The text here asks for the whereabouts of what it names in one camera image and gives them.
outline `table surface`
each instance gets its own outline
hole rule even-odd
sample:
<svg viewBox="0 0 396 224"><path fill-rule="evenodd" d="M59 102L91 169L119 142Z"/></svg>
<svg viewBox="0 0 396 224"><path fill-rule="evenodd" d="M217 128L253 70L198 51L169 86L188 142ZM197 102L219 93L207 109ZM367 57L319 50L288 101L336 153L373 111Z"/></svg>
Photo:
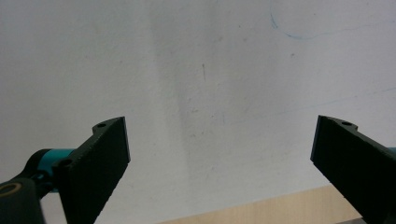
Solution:
<svg viewBox="0 0 396 224"><path fill-rule="evenodd" d="M326 186L198 216L183 217L162 224L333 224L358 223L357 218L360 217L361 215L335 187Z"/></svg>

